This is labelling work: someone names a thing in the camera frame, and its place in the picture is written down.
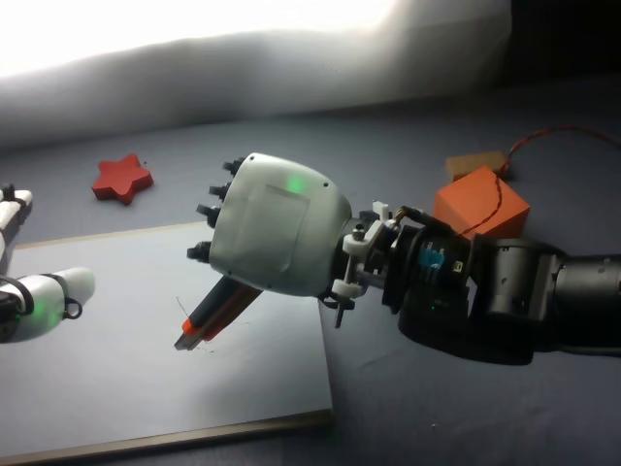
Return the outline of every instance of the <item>whiteboard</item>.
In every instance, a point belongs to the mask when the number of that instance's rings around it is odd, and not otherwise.
[[[313,298],[264,292],[212,342],[175,350],[186,319],[181,306],[191,313],[221,277],[185,258],[211,234],[200,223],[14,251],[12,277],[84,266],[93,270],[96,290],[79,319],[0,347],[0,464],[331,412]],[[14,455],[25,456],[8,458]]]

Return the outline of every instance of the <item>black and orange marker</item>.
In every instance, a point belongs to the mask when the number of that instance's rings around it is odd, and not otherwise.
[[[262,290],[222,277],[183,323],[177,350],[194,350],[209,341],[235,320],[261,294]]]

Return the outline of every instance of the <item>star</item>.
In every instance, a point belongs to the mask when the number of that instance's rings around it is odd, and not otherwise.
[[[136,192],[153,184],[150,171],[141,167],[135,153],[130,153],[118,162],[99,162],[99,171],[101,175],[93,185],[93,192],[100,201],[118,199],[128,206]]]

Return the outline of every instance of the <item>bright light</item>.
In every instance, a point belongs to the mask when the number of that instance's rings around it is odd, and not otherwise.
[[[178,39],[265,30],[369,31],[397,0],[11,0],[0,76]]]

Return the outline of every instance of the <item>orange cube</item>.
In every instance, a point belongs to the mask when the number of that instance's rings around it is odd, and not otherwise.
[[[503,203],[498,212],[477,229],[475,233],[494,238],[519,238],[526,223],[530,206],[500,180]],[[487,218],[498,205],[496,175],[487,167],[481,167],[460,180],[439,189],[436,193],[434,217],[461,233]]]

